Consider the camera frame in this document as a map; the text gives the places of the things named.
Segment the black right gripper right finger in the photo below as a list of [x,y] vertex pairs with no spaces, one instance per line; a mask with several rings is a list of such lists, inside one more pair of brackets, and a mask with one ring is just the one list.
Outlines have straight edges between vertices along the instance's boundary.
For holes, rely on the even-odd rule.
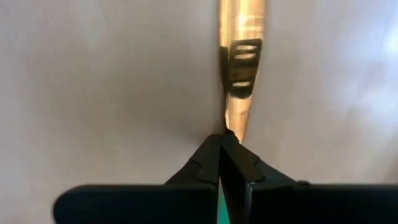
[[262,161],[233,132],[221,137],[220,177],[231,223],[393,223],[396,184],[312,184]]

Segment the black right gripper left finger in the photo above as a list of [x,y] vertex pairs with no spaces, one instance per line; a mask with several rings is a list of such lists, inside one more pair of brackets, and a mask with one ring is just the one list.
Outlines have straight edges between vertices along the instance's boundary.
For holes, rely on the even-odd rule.
[[162,185],[80,185],[53,204],[56,224],[216,223],[221,137],[208,136]]

